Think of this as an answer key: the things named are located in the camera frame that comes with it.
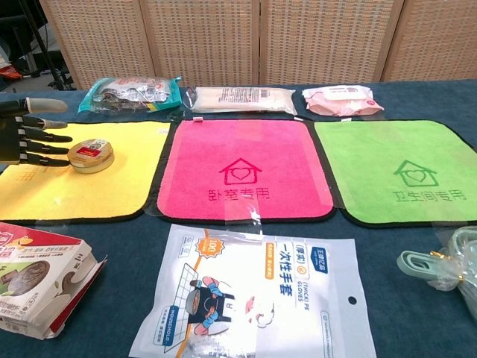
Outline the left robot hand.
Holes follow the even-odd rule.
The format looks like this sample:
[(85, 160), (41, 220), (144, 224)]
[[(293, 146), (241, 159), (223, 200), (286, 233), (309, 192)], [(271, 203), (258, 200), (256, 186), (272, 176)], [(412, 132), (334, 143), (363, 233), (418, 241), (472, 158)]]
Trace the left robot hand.
[(1, 103), (1, 163), (34, 166), (67, 167), (68, 160), (54, 159), (67, 148), (51, 146), (52, 142), (71, 142), (70, 136), (51, 134), (48, 129), (66, 128), (65, 122), (37, 117), (38, 113), (65, 113), (68, 104), (51, 98), (21, 98)]

